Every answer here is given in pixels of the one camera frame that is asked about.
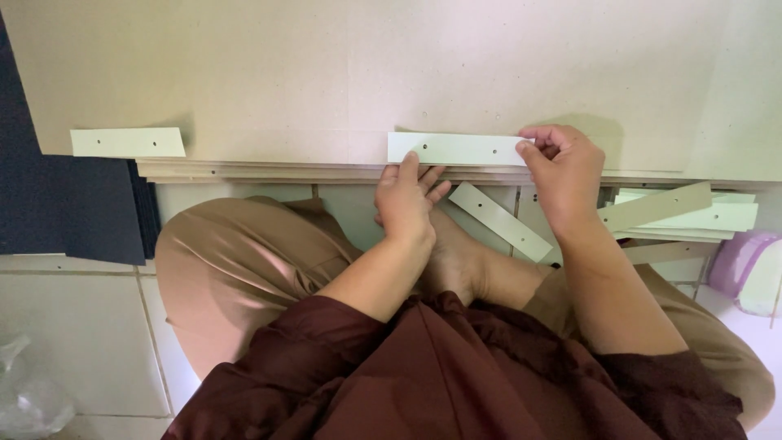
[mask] brown pants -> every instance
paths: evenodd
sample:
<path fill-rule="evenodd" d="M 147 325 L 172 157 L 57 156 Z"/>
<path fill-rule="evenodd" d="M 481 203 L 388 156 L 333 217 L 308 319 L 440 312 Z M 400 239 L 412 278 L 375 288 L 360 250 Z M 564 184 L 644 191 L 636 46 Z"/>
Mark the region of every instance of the brown pants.
<path fill-rule="evenodd" d="M 281 204 L 250 197 L 210 200 L 176 215 L 160 234 L 156 266 L 168 322 L 203 379 L 218 363 L 236 360 L 255 329 L 360 256 L 320 199 Z M 773 404 L 769 371 L 739 337 L 651 266 L 637 271 L 714 378 L 742 399 L 741 423 L 754 427 Z M 524 312 L 562 337 L 578 333 L 561 270 L 544 280 Z"/>

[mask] tile floor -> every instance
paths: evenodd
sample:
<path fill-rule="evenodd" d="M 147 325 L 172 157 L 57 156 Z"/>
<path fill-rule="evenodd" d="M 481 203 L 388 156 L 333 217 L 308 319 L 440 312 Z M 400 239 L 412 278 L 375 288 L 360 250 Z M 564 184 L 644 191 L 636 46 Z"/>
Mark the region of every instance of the tile floor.
<path fill-rule="evenodd" d="M 159 185 L 158 200 L 165 222 L 187 207 L 217 197 L 267 195 L 297 200 L 317 191 L 351 241 L 368 249 L 382 238 L 382 230 L 372 221 L 373 190 L 371 186 Z M 534 188 L 481 190 L 553 240 Z M 510 245 L 460 208 L 447 201 L 442 208 L 488 246 L 512 252 Z M 702 265 L 703 261 L 685 261 L 657 269 L 741 335 L 772 371 L 782 374 L 777 349 L 782 323 L 772 329 L 771 319 L 745 315 L 713 290 L 697 289 Z M 27 361 L 46 370 L 74 400 L 77 417 L 54 439 L 158 438 L 199 385 L 165 322 L 153 261 L 136 267 L 56 255 L 0 256 L 0 305 L 0 334 L 28 334 L 33 343 L 23 353 Z M 782 438 L 782 405 L 750 438 Z"/>

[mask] beige cardboard sheet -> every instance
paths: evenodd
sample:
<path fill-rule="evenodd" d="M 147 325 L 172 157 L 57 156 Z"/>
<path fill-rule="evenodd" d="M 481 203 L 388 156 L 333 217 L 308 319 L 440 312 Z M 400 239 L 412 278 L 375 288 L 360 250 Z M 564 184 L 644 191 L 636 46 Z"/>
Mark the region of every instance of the beige cardboard sheet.
<path fill-rule="evenodd" d="M 383 164 L 388 131 L 514 135 L 554 121 L 584 130 L 606 151 L 608 170 L 686 171 L 703 139 L 727 156 L 747 148 L 728 144 L 723 125 L 780 102 L 712 90 L 716 73 L 720 87 L 743 74 L 746 57 L 776 59 L 776 42 L 726 57 L 737 29 L 762 19 L 739 0 L 0 0 L 0 8 L 45 153 L 70 154 L 74 128 L 178 126 L 193 160 Z M 782 29 L 759 26 L 741 44 Z M 745 88 L 761 90 L 778 66 L 753 66 Z M 754 140 L 755 150 L 776 142 Z"/>

